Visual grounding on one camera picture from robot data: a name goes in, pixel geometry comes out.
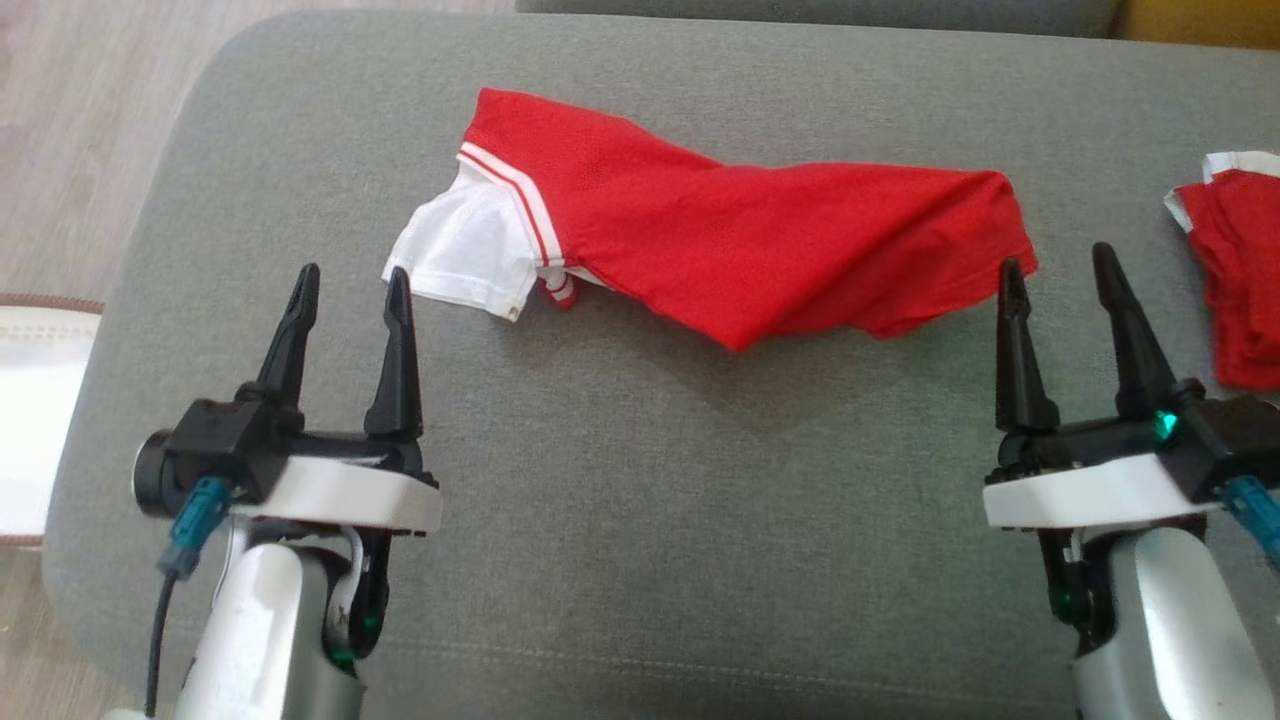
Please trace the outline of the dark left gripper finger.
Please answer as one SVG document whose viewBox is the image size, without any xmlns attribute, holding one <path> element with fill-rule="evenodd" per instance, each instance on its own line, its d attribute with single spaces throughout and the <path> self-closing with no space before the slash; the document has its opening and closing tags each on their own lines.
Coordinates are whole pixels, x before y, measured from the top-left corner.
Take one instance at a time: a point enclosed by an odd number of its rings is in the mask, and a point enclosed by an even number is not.
<svg viewBox="0 0 1280 720">
<path fill-rule="evenodd" d="M 300 269 L 257 375 L 257 386 L 269 389 L 282 407 L 298 407 L 308 334 L 317 319 L 320 277 L 315 263 Z"/>
<path fill-rule="evenodd" d="M 383 320 L 388 340 L 364 432 L 378 438 L 417 439 L 424 429 L 419 354 L 410 277 L 402 266 L 392 269 Z"/>
</svg>

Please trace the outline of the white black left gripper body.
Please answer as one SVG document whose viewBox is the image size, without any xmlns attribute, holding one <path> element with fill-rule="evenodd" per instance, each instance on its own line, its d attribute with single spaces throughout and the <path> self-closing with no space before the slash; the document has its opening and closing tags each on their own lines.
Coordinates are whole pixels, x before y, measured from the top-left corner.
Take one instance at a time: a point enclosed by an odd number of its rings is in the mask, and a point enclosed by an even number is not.
<svg viewBox="0 0 1280 720">
<path fill-rule="evenodd" d="M 232 475 L 233 510 L 324 527 L 428 536 L 443 497 L 415 439 L 302 433 Z"/>
</svg>

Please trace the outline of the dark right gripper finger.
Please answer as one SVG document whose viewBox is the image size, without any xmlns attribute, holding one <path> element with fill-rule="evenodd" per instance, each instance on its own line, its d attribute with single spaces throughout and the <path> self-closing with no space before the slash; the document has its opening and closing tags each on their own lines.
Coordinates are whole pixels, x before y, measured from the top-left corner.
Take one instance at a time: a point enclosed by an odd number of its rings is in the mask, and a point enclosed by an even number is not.
<svg viewBox="0 0 1280 720">
<path fill-rule="evenodd" d="M 1046 433 L 1060 424 L 1059 406 L 1044 392 L 1029 316 L 1021 265 L 1006 258 L 998 283 L 995 391 L 995 423 L 1004 432 Z"/>
<path fill-rule="evenodd" d="M 1206 396 L 1204 384 L 1192 377 L 1178 379 L 1139 299 L 1110 243 L 1092 249 L 1094 283 L 1111 323 L 1117 369 L 1115 407 L 1121 419 L 1152 419 L 1158 411 L 1176 411 Z"/>
</svg>

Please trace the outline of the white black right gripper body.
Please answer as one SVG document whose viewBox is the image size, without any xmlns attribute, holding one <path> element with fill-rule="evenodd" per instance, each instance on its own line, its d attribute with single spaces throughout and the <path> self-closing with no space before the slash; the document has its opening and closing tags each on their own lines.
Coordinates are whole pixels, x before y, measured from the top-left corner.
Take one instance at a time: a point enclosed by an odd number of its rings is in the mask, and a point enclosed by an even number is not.
<svg viewBox="0 0 1280 720">
<path fill-rule="evenodd" d="M 1070 530 L 1129 527 L 1207 512 L 1157 459 L 1155 420 L 1110 418 L 1053 430 L 1011 430 L 986 478 L 989 527 Z"/>
</svg>

